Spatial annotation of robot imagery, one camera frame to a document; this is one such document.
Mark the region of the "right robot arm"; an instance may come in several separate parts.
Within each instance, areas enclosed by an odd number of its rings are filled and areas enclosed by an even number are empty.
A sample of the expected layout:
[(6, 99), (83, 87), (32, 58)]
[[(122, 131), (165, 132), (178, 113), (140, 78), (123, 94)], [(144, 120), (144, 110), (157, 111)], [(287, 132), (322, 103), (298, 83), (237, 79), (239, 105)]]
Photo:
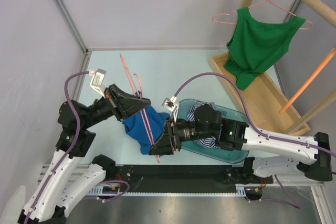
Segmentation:
[(326, 133), (304, 137), (270, 132), (224, 118), (209, 104), (196, 108), (193, 115), (191, 121), (167, 119), (149, 155), (172, 155), (181, 149), (183, 142), (214, 138), (215, 146), (225, 151), (257, 150), (273, 154), (270, 158), (254, 157), (244, 161), (242, 176), (249, 183), (260, 177), (291, 172), (302, 172), (306, 178), (320, 182), (333, 180), (332, 152)]

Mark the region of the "blue white striped tank top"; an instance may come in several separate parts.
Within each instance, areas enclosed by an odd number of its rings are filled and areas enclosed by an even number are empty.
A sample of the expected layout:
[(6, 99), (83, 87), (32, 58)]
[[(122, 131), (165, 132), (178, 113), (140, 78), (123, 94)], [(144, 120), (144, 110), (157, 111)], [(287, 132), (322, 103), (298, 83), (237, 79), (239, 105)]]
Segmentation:
[[(211, 108), (213, 111), (218, 111), (217, 106), (215, 105), (214, 102), (206, 103), (203, 101), (196, 101), (195, 104), (188, 110), (187, 113), (187, 120), (194, 122), (195, 121), (195, 111), (198, 108)], [(213, 148), (213, 149), (219, 149), (219, 146), (216, 145), (216, 138), (214, 136), (212, 137), (207, 137), (207, 138), (201, 138), (199, 140), (194, 140), (194, 143), (201, 146), (202, 148)]]

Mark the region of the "orange hanger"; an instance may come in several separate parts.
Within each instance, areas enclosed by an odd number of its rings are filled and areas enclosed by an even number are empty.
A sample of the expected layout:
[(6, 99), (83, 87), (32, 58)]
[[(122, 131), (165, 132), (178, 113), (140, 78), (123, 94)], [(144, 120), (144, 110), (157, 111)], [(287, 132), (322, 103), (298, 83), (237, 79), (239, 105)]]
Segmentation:
[(298, 91), (289, 99), (289, 101), (280, 109), (279, 113), (284, 113), (306, 90), (306, 88), (313, 82), (313, 80), (320, 74), (320, 72), (326, 67), (326, 65), (335, 56), (335, 46), (331, 49), (328, 55), (323, 59), (323, 61), (318, 65), (316, 70), (311, 74), (311, 76), (305, 81), (305, 83), (298, 89)]

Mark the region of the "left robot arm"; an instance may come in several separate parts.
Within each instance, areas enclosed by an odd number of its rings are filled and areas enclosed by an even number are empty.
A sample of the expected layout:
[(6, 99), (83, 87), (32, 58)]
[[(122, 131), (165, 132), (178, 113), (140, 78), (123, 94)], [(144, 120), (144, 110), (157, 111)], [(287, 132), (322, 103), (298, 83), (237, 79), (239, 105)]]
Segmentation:
[(52, 161), (33, 196), (22, 208), (17, 222), (65, 223), (74, 206), (92, 187), (112, 181), (117, 174), (115, 161), (100, 154), (79, 179), (65, 187), (96, 136), (88, 129), (113, 116), (122, 122), (149, 105), (150, 99), (128, 94), (115, 84), (107, 87), (102, 98), (90, 106), (74, 100), (64, 102), (58, 118), (62, 132)]

